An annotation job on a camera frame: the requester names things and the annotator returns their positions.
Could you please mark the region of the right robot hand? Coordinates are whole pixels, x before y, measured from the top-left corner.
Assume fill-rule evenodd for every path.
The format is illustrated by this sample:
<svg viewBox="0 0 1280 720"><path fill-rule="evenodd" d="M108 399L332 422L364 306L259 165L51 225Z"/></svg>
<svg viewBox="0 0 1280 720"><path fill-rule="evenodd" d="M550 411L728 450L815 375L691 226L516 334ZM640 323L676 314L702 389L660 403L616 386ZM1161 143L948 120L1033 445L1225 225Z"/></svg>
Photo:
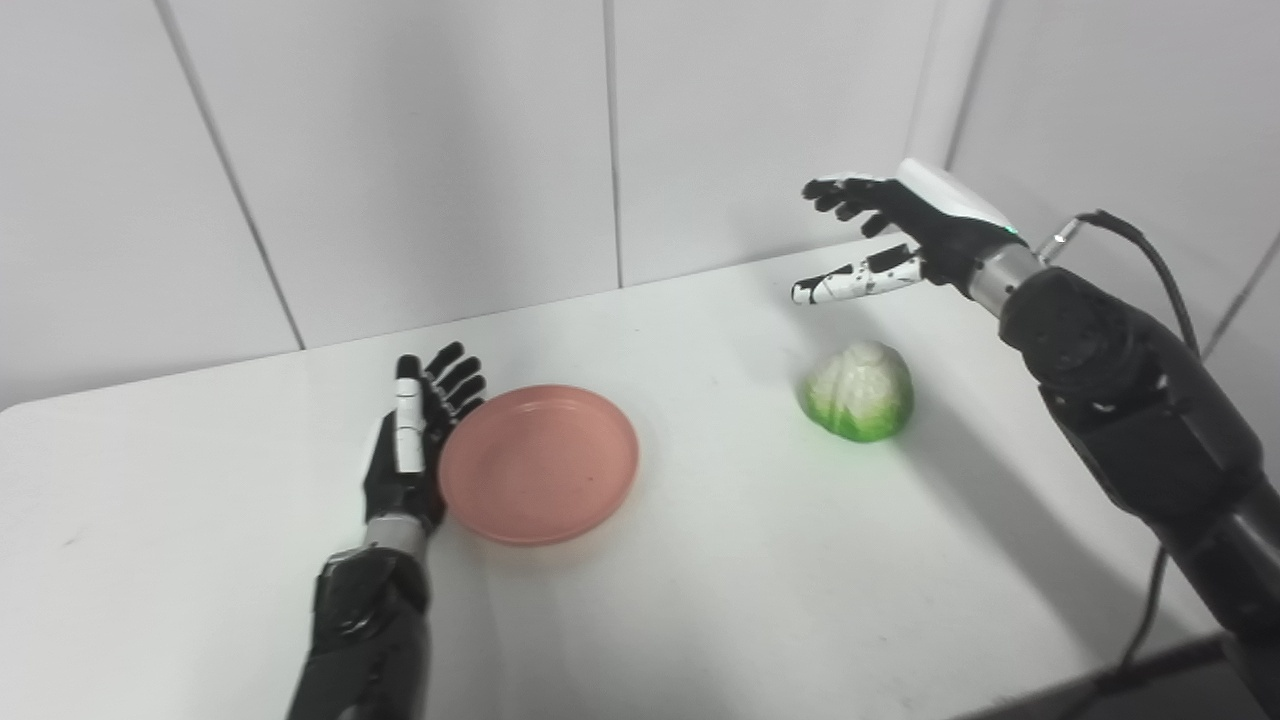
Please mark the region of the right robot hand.
<svg viewBox="0 0 1280 720"><path fill-rule="evenodd" d="M888 293L920 281L968 293L987 258L1007 246L1027 246L986 200L946 170L913 158L891 177L842 173L810 179L803 197L840 222L865 215L867 240L888 228L910 240L794 283L791 299L799 305Z"/></svg>

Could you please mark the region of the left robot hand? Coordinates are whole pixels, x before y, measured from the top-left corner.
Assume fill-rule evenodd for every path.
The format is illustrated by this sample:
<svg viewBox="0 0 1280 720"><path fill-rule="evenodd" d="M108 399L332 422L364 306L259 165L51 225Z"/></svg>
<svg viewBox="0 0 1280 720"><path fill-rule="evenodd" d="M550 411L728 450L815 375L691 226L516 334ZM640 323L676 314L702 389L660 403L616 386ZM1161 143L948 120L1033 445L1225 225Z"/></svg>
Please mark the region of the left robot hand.
<svg viewBox="0 0 1280 720"><path fill-rule="evenodd" d="M404 515L426 536L444 520L439 461L461 421L484 404L483 365L461 342L429 361L406 354L396 364L396 398L381 419L364 478L365 519Z"/></svg>

